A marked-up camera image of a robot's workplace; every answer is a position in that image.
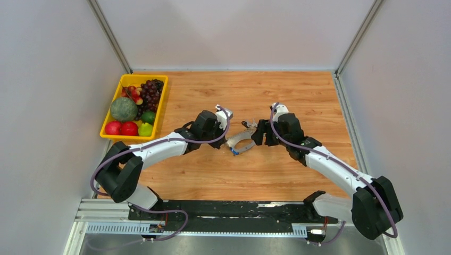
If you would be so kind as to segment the silver carabiner keyring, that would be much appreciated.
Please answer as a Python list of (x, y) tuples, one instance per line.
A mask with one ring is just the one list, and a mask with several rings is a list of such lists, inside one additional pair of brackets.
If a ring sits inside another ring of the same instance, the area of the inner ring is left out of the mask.
[[(256, 129), (246, 129), (236, 135), (233, 135), (231, 137), (229, 137), (226, 141), (226, 145), (230, 148), (232, 148), (236, 154), (234, 156), (238, 156), (240, 154), (242, 154), (243, 152), (246, 152), (250, 149), (252, 149), (256, 143), (255, 141), (252, 139), (252, 135), (255, 133)], [(238, 143), (242, 142), (242, 141), (246, 141), (249, 140), (249, 143), (247, 143), (246, 145), (242, 146), (242, 147), (237, 147)]]

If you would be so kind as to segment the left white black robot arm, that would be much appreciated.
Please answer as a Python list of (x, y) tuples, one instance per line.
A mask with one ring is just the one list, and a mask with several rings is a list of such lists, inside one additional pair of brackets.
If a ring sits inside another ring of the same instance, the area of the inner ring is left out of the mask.
[(90, 185), (94, 188), (98, 183), (104, 196), (116, 203), (133, 204), (148, 219), (156, 220), (162, 215), (163, 206), (151, 188), (139, 184), (142, 170), (168, 158), (186, 155), (203, 144), (219, 149), (226, 141), (232, 117), (232, 111), (217, 105), (215, 113), (204, 110), (193, 122), (160, 139), (131, 146), (116, 142), (95, 169)]

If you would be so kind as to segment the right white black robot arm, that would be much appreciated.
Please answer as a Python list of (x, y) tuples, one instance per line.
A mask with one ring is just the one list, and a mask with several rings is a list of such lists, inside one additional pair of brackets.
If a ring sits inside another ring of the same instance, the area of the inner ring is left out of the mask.
[(251, 139), (256, 145), (284, 146), (290, 157), (331, 180), (349, 196), (316, 191), (304, 199), (304, 216), (311, 222), (331, 217), (352, 222), (367, 239), (384, 234), (398, 237), (396, 223), (404, 215), (392, 182), (360, 172), (333, 155), (321, 142), (304, 134), (293, 113), (277, 120), (259, 120)]

